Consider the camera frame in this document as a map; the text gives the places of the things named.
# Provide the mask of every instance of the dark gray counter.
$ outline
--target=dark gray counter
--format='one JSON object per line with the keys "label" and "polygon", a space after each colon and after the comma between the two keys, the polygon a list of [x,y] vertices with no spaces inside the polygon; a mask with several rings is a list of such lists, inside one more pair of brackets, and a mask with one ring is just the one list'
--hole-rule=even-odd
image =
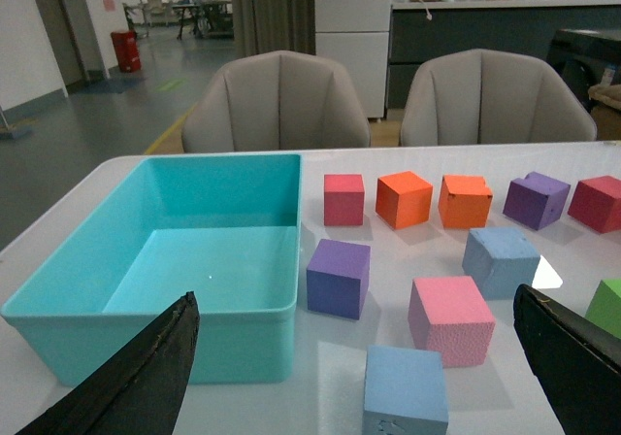
{"label": "dark gray counter", "polygon": [[409,85],[424,61],[469,49],[505,50],[545,59],[557,29],[621,28],[621,5],[530,6],[498,8],[498,3],[465,8],[455,3],[393,7],[386,108],[406,105]]}

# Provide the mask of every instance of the blue floor mat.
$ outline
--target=blue floor mat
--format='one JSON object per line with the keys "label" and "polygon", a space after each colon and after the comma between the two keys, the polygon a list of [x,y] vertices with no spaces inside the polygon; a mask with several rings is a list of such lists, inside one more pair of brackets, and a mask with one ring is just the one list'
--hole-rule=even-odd
{"label": "blue floor mat", "polygon": [[86,86],[78,93],[123,93],[144,81],[144,78],[108,79]]}

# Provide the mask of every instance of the chair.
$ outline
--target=chair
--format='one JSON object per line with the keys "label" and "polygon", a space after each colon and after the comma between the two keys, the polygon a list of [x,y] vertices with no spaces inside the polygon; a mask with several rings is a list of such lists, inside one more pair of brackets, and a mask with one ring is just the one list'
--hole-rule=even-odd
{"label": "chair", "polygon": [[341,64],[272,51],[220,68],[181,137],[186,152],[357,148],[370,127]]}
{"label": "chair", "polygon": [[175,13],[175,10],[173,9],[173,6],[175,6],[175,4],[175,0],[168,0],[164,3],[164,17],[166,21],[166,27],[168,27],[168,24],[170,22],[172,24],[175,24],[175,22],[177,21],[177,13]]}
{"label": "chair", "polygon": [[595,122],[551,66],[494,50],[462,51],[423,63],[401,128],[406,147],[595,138]]}
{"label": "chair", "polygon": [[147,0],[145,11],[147,12],[148,25],[153,26],[153,23],[159,18],[168,26],[166,9],[167,7],[162,0]]}

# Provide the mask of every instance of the foam cube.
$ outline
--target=foam cube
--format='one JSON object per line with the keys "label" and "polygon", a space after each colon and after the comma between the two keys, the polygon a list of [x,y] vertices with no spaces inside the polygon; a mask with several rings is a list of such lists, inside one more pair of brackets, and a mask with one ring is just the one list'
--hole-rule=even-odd
{"label": "foam cube", "polygon": [[533,284],[540,255],[514,227],[474,228],[462,267],[485,299],[512,299],[521,284]]}
{"label": "foam cube", "polygon": [[371,247],[322,239],[307,267],[310,311],[359,319],[369,290]]}
{"label": "foam cube", "polygon": [[455,229],[485,226],[492,197],[481,176],[444,175],[438,201],[442,225]]}
{"label": "foam cube", "polygon": [[414,279],[408,322],[416,347],[440,352],[444,367],[481,365],[496,324],[468,276]]}
{"label": "foam cube", "polygon": [[621,339],[621,279],[600,282],[585,317]]}
{"label": "foam cube", "polygon": [[434,187],[411,171],[377,179],[376,212],[393,229],[429,219]]}
{"label": "foam cube", "polygon": [[324,175],[323,224],[360,226],[364,218],[365,186],[362,175]]}
{"label": "foam cube", "polygon": [[532,172],[511,181],[503,213],[539,230],[561,217],[569,195],[569,184]]}
{"label": "foam cube", "polygon": [[621,229],[621,180],[600,176],[579,181],[568,214],[599,233]]}
{"label": "foam cube", "polygon": [[446,383],[437,352],[369,346],[364,398],[364,435],[446,434]]}

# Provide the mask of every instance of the red trash bin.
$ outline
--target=red trash bin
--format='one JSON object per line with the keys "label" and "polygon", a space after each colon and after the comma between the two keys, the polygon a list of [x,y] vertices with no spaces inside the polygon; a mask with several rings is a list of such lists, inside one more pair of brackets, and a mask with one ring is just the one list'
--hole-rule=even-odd
{"label": "red trash bin", "polygon": [[118,68],[124,73],[138,71],[141,64],[136,45],[136,33],[132,30],[116,30],[110,36],[113,38]]}

